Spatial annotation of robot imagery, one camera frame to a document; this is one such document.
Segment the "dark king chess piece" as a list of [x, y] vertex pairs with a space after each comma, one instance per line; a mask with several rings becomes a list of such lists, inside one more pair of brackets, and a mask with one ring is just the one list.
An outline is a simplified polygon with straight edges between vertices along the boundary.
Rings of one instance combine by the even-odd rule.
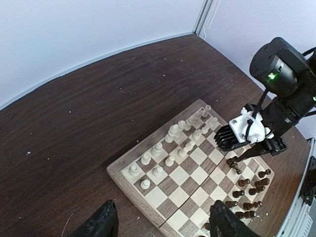
[[237, 157], [227, 159], [227, 164], [230, 168], [233, 168], [238, 175], [241, 174], [241, 170], [238, 167]]

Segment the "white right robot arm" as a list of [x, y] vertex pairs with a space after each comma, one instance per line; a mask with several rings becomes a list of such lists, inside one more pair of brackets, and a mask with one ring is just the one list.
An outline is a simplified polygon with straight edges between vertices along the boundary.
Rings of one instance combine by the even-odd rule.
[[300, 53], [281, 37], [264, 45], [253, 57], [250, 74], [276, 95], [263, 110], [253, 112], [263, 118], [270, 131], [262, 142], [237, 158], [241, 162], [264, 154], [278, 155], [287, 149], [282, 136], [299, 121], [311, 116], [316, 106], [316, 49]]

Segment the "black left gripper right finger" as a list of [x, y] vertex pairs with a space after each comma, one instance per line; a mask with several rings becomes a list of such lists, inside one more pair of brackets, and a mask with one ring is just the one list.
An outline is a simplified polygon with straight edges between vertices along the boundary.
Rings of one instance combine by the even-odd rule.
[[222, 201], [210, 207], [209, 231], [211, 237], [258, 237], [233, 214]]

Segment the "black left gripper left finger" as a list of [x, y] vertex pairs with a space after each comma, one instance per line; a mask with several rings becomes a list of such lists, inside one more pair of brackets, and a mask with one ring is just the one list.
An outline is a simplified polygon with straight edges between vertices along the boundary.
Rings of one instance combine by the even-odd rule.
[[107, 200], [68, 237], [117, 237], [119, 218], [115, 203]]

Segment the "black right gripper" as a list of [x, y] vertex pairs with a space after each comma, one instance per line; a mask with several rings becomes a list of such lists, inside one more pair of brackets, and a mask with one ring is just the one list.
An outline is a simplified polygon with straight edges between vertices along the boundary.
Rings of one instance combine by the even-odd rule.
[[264, 141], [257, 143], [250, 149], [247, 149], [241, 156], [237, 157], [235, 162], [241, 162], [248, 158], [257, 157], [265, 154], [270, 154], [271, 156], [279, 155], [280, 153], [286, 151], [288, 145], [286, 144], [283, 137], [265, 139]]

